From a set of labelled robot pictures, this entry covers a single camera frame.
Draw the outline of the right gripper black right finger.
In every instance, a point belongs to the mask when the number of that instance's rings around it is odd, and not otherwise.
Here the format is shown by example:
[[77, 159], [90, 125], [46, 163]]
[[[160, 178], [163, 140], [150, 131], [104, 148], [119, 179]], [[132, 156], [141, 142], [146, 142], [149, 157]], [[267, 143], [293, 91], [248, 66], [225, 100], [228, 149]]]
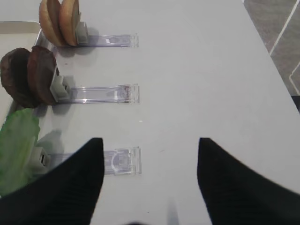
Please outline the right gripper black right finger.
[[200, 138], [198, 185], [214, 225], [298, 225], [300, 195], [263, 177], [210, 138]]

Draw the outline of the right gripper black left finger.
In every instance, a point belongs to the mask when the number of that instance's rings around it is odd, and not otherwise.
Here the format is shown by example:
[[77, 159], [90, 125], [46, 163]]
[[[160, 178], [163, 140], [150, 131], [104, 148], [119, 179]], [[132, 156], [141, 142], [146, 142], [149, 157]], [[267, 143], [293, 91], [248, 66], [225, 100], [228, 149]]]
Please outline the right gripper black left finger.
[[1, 198], [2, 225], [88, 225], [104, 179], [102, 138], [92, 138], [46, 175]]

